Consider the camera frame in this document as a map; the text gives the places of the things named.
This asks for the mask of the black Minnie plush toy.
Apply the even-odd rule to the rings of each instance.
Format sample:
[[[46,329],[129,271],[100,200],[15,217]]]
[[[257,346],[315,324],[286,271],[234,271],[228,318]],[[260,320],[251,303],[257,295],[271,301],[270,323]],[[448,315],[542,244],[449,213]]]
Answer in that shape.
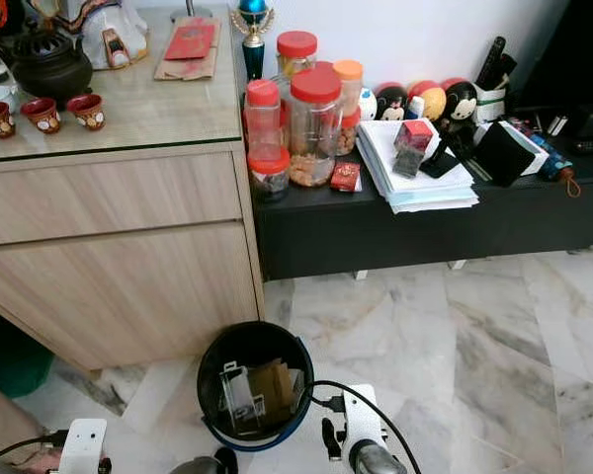
[[[375,120],[404,120],[408,113],[408,91],[399,82],[386,82],[375,90]]]

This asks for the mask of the light wooden cabinet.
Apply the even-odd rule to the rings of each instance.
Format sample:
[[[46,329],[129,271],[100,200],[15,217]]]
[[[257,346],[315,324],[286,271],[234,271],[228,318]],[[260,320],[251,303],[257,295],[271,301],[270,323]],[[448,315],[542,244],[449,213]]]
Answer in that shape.
[[[141,14],[150,57],[90,83],[103,129],[0,139],[0,315],[83,370],[200,356],[264,307],[230,31],[210,78],[157,81],[173,9]]]

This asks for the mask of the small red-lid plastic jar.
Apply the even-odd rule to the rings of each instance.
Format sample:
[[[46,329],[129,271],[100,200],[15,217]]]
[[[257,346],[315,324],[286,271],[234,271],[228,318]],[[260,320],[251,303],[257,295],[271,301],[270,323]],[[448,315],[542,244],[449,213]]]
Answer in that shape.
[[[291,154],[284,146],[256,146],[246,154],[253,198],[277,202],[287,195],[291,177]]]

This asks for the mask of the brown paper sheet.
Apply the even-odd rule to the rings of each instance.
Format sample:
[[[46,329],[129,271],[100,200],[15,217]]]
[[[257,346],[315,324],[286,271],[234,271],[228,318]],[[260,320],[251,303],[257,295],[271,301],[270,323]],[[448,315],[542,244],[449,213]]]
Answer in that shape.
[[[218,33],[221,29],[220,19],[210,18],[216,21],[216,37],[212,49],[206,58],[193,60],[165,60],[164,57],[158,62],[153,73],[153,80],[157,81],[192,81],[212,78],[215,72],[216,59],[218,58]]]

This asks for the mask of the dark green container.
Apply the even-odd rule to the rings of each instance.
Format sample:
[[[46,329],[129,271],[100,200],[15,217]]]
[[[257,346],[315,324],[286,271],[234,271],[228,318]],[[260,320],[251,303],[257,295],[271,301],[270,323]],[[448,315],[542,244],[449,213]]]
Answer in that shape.
[[[13,399],[38,391],[54,360],[52,351],[0,317],[0,393],[3,396]]]

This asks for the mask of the slim red-lid plastic jar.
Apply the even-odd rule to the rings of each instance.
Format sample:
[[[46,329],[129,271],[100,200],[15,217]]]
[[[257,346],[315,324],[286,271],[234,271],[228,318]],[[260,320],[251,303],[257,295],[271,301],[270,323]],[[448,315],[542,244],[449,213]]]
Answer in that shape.
[[[245,91],[247,154],[251,161],[282,158],[282,95],[277,83],[259,78],[247,83]]]

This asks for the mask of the orange-lid plastic jar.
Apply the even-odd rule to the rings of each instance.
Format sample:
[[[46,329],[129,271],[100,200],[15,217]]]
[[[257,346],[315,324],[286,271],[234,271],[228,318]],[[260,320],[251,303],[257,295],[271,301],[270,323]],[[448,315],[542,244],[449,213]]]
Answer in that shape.
[[[357,60],[337,60],[333,71],[341,81],[341,129],[350,129],[361,118],[361,91],[363,91],[363,64]]]

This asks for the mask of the black low TV console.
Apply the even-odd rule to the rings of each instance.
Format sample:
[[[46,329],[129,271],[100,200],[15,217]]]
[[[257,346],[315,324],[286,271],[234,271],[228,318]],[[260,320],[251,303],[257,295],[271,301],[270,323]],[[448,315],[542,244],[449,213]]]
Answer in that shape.
[[[255,199],[262,278],[593,247],[593,154],[576,153],[567,136],[554,145],[575,164],[580,196],[533,176],[510,187],[476,180],[472,207],[394,213],[365,171],[359,193],[291,187],[280,201]]]

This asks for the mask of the blue gold trophy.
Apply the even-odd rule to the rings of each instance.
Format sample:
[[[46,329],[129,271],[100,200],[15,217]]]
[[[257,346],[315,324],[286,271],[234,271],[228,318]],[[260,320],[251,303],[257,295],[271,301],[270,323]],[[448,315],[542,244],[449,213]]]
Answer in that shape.
[[[264,34],[273,24],[275,13],[268,0],[237,0],[229,12],[230,24],[243,34],[241,51],[246,81],[260,80],[266,44]]]

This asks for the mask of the red envelope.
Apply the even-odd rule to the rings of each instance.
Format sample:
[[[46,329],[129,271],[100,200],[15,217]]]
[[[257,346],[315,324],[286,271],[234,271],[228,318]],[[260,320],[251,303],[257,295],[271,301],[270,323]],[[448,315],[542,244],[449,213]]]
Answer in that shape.
[[[185,17],[175,23],[167,43],[165,60],[206,58],[212,49],[218,23],[206,17]]]

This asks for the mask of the black round rubbish bin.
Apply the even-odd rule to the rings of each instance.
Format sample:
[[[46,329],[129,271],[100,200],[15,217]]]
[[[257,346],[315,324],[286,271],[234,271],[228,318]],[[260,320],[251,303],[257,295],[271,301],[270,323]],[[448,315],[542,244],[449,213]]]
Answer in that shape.
[[[296,381],[296,406],[274,428],[264,428],[258,434],[240,434],[230,427],[228,416],[219,407],[225,401],[220,372],[229,362],[252,367],[271,359],[287,362],[301,371]],[[313,402],[309,391],[314,382],[313,360],[301,338],[273,322],[238,322],[221,330],[199,361],[196,387],[203,423],[216,441],[234,451],[273,448],[299,429]]]

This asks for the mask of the black television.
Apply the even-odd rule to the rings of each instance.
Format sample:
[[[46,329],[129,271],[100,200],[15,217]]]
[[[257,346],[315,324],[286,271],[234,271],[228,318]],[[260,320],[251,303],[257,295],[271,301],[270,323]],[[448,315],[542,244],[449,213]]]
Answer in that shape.
[[[593,105],[593,0],[569,0],[515,104],[522,108]]]

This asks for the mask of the red topped clear box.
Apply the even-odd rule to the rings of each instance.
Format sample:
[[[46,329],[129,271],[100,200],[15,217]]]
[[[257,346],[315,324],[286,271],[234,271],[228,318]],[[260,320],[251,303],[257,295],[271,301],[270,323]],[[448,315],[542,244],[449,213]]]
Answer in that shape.
[[[420,164],[426,161],[429,143],[435,135],[426,118],[405,120],[394,140],[395,158],[392,172],[404,178],[414,178]]]

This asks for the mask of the black remote control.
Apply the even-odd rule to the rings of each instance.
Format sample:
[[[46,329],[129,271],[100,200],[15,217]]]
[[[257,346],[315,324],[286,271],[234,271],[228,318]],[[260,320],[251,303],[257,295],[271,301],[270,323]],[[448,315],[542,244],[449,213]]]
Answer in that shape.
[[[489,53],[487,53],[485,60],[483,60],[477,80],[474,81],[480,89],[485,91],[494,90],[501,81],[503,73],[500,71],[499,62],[503,58],[505,45],[506,40],[504,37],[496,37],[491,42]]]

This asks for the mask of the blue folded umbrella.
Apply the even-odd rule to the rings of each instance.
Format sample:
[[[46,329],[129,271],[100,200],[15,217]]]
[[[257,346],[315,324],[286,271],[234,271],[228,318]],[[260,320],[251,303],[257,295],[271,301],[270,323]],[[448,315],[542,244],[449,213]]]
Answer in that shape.
[[[553,136],[541,131],[532,131],[527,127],[524,127],[522,132],[536,148],[547,155],[546,158],[542,158],[541,154],[537,154],[535,162],[523,172],[523,176],[537,175],[546,181],[564,184],[564,192],[569,198],[580,198],[582,190],[575,181],[573,163],[564,158],[552,144]]]

